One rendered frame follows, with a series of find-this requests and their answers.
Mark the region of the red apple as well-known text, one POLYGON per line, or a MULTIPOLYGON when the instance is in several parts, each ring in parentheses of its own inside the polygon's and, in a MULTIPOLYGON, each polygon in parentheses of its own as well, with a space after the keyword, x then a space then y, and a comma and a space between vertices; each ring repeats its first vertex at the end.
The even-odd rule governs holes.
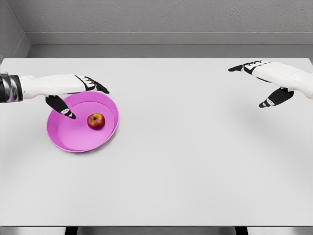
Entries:
POLYGON ((105 126, 106 120, 101 113, 90 114, 87 118, 87 124, 91 129, 102 129, 105 126))

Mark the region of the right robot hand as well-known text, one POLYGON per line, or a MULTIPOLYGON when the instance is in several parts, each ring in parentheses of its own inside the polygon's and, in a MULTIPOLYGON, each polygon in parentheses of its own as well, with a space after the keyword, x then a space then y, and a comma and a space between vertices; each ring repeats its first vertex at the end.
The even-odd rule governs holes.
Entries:
POLYGON ((295 91, 306 95, 303 89, 305 71, 287 64, 260 60, 234 66, 229 68, 228 71, 246 72, 262 81, 279 86, 277 90, 273 91, 259 104, 259 108, 280 105, 291 99, 295 91))

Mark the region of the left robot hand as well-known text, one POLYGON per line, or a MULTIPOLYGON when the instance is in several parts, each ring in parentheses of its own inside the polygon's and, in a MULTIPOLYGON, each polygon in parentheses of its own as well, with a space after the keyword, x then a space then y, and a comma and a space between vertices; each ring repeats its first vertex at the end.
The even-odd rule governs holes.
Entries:
POLYGON ((74 74, 62 74, 42 77, 40 94, 45 96, 46 103, 56 112, 76 119, 75 114, 68 105, 60 98, 63 94, 77 94, 87 91, 100 91, 109 94, 107 88, 87 76, 74 74))

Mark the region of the pink plate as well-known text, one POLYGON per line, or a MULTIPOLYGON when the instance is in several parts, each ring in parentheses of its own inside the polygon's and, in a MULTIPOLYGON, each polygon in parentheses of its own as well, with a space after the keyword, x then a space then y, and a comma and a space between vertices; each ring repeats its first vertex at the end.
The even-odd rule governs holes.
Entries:
POLYGON ((58 148, 68 152, 86 152, 93 150, 115 133, 119 123, 119 112, 115 102, 104 93, 82 92, 65 98, 76 119, 68 118, 51 111, 47 120, 47 134, 58 148), (88 116, 100 113, 105 125, 100 130, 88 126, 88 116))

